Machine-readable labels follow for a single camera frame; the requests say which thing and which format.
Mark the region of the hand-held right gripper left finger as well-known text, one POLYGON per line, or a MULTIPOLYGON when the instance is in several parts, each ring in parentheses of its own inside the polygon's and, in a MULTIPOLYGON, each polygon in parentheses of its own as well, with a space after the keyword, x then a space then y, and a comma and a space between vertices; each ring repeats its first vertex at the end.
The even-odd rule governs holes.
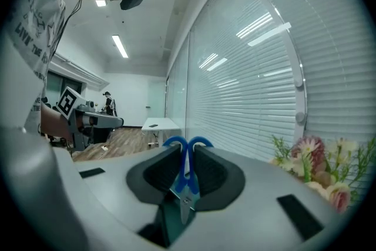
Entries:
POLYGON ((178 145, 76 165, 112 217, 138 236, 166 246, 159 206, 179 173, 178 145))

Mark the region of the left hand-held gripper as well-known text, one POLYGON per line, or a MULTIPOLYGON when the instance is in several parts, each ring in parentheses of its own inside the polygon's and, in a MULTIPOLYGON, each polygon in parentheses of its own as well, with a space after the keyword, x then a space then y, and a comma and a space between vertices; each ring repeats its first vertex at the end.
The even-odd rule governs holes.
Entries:
POLYGON ((96 113, 94 106, 95 104, 92 101, 85 100, 70 87, 65 88, 57 103, 57 110, 68 121, 73 150, 75 151, 81 152, 91 144, 106 142, 113 128, 123 126, 122 118, 96 113), (80 132, 76 126, 76 117, 80 115, 93 116, 96 123, 80 132))

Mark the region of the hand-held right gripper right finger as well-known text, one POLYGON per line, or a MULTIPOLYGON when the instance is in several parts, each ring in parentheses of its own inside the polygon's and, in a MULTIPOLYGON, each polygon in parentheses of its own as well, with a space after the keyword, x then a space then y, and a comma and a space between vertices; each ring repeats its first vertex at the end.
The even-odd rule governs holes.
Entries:
POLYGON ((199 212, 170 251, 321 251, 343 229, 343 216, 306 184, 270 163, 216 148, 205 148, 244 173, 238 198, 223 210, 199 212), (320 225, 304 239, 278 202, 293 195, 320 225))

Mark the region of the dark green box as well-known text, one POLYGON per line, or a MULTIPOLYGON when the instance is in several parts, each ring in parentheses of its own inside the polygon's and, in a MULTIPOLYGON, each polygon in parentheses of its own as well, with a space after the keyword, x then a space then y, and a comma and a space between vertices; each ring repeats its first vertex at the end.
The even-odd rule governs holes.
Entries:
POLYGON ((183 224, 180 212, 180 199, 169 191, 159 206, 162 214, 162 233, 166 247, 170 247, 190 226, 196 212, 189 210, 188 220, 183 224))

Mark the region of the blue-handled scissors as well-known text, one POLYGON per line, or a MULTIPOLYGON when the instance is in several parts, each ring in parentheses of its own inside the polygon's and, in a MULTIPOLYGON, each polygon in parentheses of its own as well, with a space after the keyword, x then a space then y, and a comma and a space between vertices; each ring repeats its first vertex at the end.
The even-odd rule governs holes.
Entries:
POLYGON ((163 146, 170 146, 174 142, 181 146, 181 159, 179 174, 176 183, 173 185, 173 191, 177 193, 180 199, 180 218, 182 224, 185 225, 189 219, 190 211, 194 210, 194 200, 199 194, 199 184, 193 164, 194 146, 201 143, 203 146, 213 147, 213 144, 202 136, 196 136, 189 142, 182 136, 172 136, 163 143, 163 146))

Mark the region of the person's left forearm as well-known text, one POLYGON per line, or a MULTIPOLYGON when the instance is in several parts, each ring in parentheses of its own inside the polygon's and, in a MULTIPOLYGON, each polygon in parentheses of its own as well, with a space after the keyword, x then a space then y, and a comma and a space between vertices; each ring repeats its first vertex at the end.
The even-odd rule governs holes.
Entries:
POLYGON ((44 103, 41 104, 41 132, 72 142, 68 121, 61 113, 47 107, 44 103))

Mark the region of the person's left hand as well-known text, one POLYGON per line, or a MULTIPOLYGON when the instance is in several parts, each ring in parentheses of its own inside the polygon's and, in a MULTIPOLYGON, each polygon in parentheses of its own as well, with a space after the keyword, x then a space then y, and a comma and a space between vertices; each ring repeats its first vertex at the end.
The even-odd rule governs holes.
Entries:
POLYGON ((89 128, 96 123, 96 119, 93 116, 80 115, 76 117, 76 126, 78 131, 82 132, 85 128, 89 128))

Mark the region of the white desk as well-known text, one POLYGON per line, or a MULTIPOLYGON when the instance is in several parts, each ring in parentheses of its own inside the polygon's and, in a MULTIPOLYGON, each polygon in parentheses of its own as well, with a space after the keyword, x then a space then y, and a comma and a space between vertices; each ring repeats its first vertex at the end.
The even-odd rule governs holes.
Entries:
POLYGON ((149 142, 148 146, 162 146, 165 135, 170 131, 179 130, 180 128, 170 118, 147 118, 142 126, 142 132, 151 132, 155 137, 155 142, 149 142), (150 128, 149 125, 158 124, 155 128, 150 128))

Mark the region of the frosted glass door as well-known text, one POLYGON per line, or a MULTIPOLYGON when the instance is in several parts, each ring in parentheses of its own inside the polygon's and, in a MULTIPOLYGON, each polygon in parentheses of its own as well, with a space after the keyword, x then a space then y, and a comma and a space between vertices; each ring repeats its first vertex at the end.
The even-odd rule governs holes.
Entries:
POLYGON ((166 82, 150 80, 147 91, 147 118, 164 118, 166 101, 166 82))

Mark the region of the pastel flower bouquet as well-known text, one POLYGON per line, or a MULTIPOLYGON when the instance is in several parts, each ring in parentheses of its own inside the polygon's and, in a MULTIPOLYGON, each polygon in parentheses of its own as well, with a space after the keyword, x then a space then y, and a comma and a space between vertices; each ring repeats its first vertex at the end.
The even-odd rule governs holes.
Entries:
POLYGON ((318 136, 303 136, 292 147, 271 137, 272 165, 305 183, 338 213, 364 198, 371 173, 376 171, 376 135, 366 143, 344 138, 325 143, 318 136))

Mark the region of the white window blinds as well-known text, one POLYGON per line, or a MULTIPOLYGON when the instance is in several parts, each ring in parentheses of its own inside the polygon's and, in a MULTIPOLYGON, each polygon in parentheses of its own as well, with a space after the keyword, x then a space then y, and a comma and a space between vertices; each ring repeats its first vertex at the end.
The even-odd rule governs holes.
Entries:
POLYGON ((376 27, 361 0, 190 0, 166 116, 191 139, 268 161, 272 138, 376 135, 376 27))

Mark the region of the grey printed t-shirt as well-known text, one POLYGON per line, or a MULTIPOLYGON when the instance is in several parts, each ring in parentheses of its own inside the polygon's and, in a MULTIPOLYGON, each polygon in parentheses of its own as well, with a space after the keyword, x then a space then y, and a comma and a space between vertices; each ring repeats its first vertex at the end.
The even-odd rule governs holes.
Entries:
POLYGON ((64 17, 63 0, 15 0, 5 25, 13 46, 42 83, 36 90, 36 99, 25 122, 25 129, 31 133, 41 132, 42 98, 64 17))

